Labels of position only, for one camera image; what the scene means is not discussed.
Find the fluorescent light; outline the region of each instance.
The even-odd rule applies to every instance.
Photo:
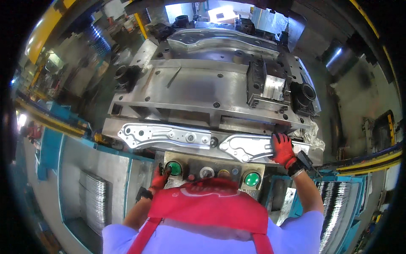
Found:
[[[27,116],[25,114],[21,114],[20,117],[17,120],[18,126],[24,126],[25,122],[27,121]]]

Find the hand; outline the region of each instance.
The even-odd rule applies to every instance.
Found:
[[[169,174],[171,173],[171,168],[169,168],[169,170],[166,170],[163,175],[161,175],[160,169],[160,166],[156,167],[153,173],[151,187],[148,188],[152,192],[152,194],[155,194],[156,191],[162,190],[164,188],[166,182],[168,182]]]
[[[292,140],[281,133],[273,134],[272,140],[274,142],[275,155],[271,159],[288,169],[297,161],[292,150]]]

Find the hole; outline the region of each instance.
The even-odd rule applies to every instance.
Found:
[[[303,86],[303,92],[304,95],[310,100],[314,100],[316,98],[316,94],[310,86]]]
[[[192,142],[192,141],[194,140],[194,136],[193,136],[193,135],[189,135],[189,136],[187,137],[187,139],[188,139],[188,141]]]

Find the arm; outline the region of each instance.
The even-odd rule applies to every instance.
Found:
[[[299,200],[303,206],[303,213],[309,211],[319,211],[323,213],[324,205],[322,197],[313,180],[310,179],[307,173],[300,173],[293,178],[293,181],[296,184]]]
[[[320,211],[323,213],[324,206],[322,197],[316,185],[302,170],[298,172],[297,158],[292,151],[292,141],[285,134],[276,134],[272,137],[276,156],[272,158],[276,163],[281,164],[288,171],[296,184],[299,200],[303,206],[303,213],[309,211]]]
[[[154,171],[154,178],[152,179],[151,187],[148,190],[152,196],[156,191],[162,190],[168,181],[170,170],[165,171],[164,175],[160,174],[160,167],[158,166]],[[148,218],[149,209],[151,208],[152,200],[142,197],[129,211],[124,218],[123,225],[133,228],[137,231],[145,223]]]

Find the stamped metal part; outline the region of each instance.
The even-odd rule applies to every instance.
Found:
[[[242,163],[274,155],[270,136],[231,135],[220,144],[219,148]]]
[[[210,149],[211,132],[167,124],[124,124],[117,135],[130,148],[146,148],[155,143],[171,143],[196,149]]]

